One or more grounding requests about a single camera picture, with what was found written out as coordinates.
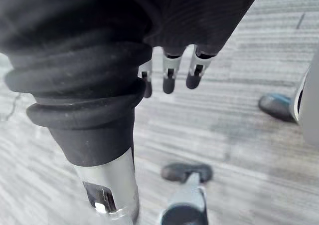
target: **floor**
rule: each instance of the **floor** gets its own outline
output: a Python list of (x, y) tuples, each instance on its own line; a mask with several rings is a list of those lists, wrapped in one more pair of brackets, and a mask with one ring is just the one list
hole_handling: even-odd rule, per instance
[[(268, 92), (290, 95), (319, 41), (319, 0), (256, 0), (196, 90), (186, 89), (188, 48), (173, 95), (161, 90), (136, 109), (141, 225), (155, 225), (178, 184), (160, 178), (171, 162), (210, 164), (211, 225), (319, 223), (319, 149), (297, 125), (258, 110)], [(0, 74), (10, 70), (0, 57)], [(0, 224), (99, 225), (72, 166), (47, 129), (25, 115), (28, 95), (0, 83)]]

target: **silver metal tube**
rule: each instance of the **silver metal tube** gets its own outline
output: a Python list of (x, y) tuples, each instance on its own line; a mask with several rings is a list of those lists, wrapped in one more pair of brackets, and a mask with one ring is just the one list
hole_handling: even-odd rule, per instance
[(108, 215), (114, 222), (130, 218), (135, 224), (140, 204), (132, 149), (127, 150), (124, 155), (107, 164), (95, 167), (74, 167), (83, 182), (100, 186), (97, 193), (101, 193), (104, 203), (114, 203), (107, 204), (109, 208), (115, 206), (114, 210), (108, 211), (107, 206), (96, 198), (94, 207), (99, 213)]

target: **gray carpet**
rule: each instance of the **gray carpet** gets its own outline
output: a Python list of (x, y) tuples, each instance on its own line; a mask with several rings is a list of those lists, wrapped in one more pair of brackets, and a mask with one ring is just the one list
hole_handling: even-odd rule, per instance
[[(319, 148), (298, 126), (263, 114), (258, 98), (290, 95), (319, 42), (319, 0), (256, 0), (196, 90), (185, 85), (188, 48), (173, 95), (162, 92), (154, 51), (154, 93), (136, 109), (141, 225), (155, 225), (177, 184), (160, 178), (170, 162), (210, 164), (212, 225), (319, 223)], [(0, 58), (0, 74), (10, 70)], [(0, 224), (99, 225), (81, 181), (50, 137), (25, 115), (28, 95), (0, 83)]]

